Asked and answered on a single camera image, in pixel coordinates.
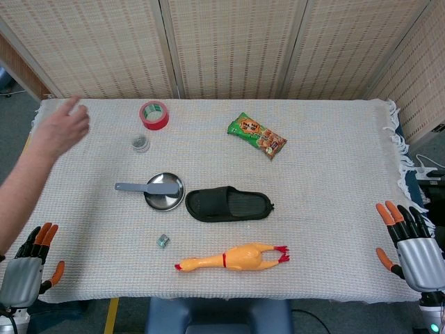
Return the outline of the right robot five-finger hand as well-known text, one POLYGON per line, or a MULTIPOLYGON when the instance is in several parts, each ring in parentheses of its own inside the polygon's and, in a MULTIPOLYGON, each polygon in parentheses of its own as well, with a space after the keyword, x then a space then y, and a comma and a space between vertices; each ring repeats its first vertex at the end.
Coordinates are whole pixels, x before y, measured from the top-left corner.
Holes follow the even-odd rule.
POLYGON ((415 207, 405 208, 387 200, 375 205, 396 249, 399 263, 385 251, 375 252, 383 267, 403 279, 414 291, 444 291, 444 252, 431 235, 424 215, 415 207))

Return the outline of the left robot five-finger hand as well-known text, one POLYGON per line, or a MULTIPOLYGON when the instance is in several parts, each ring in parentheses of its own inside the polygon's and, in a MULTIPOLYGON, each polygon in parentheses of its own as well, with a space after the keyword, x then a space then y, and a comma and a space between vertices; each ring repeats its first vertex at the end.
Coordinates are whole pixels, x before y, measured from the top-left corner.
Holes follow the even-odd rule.
POLYGON ((57 231, 58 225, 45 223, 32 230, 19 247, 6 267, 1 285, 1 306, 6 309, 27 308, 39 295, 59 283, 65 270, 64 261, 57 264, 51 278, 42 279, 50 245, 57 231))

